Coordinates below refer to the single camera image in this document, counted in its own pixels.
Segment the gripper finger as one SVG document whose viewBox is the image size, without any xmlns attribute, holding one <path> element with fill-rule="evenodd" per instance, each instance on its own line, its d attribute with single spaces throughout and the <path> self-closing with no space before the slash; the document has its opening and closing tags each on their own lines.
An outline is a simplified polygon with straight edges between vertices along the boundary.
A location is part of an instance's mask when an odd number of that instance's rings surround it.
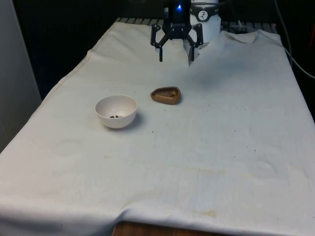
<svg viewBox="0 0 315 236">
<path fill-rule="evenodd" d="M 159 61 L 163 61 L 163 46 L 164 44 L 170 39 L 172 36 L 172 30 L 168 30 L 165 35 L 162 37 L 162 39 L 157 42 L 156 41 L 156 34 L 161 29 L 160 25 L 154 24 L 151 25 L 151 39 L 150 44 L 154 46 L 156 49 L 159 49 Z"/>
<path fill-rule="evenodd" d="M 194 41 L 190 36 L 189 32 L 194 30 L 196 32 L 196 40 Z M 194 60 L 195 58 L 195 49 L 203 44 L 203 30 L 202 24 L 196 24 L 190 26 L 183 31 L 183 47 L 188 55 L 189 60 Z"/>
</svg>

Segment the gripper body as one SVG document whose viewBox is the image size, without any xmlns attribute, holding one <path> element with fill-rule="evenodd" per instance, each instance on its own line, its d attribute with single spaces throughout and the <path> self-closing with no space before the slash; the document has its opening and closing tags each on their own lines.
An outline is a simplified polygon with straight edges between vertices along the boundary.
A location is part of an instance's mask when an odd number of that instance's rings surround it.
<svg viewBox="0 0 315 236">
<path fill-rule="evenodd" d="M 165 0 L 163 32 L 167 39 L 187 39 L 191 30 L 190 0 Z"/>
</svg>

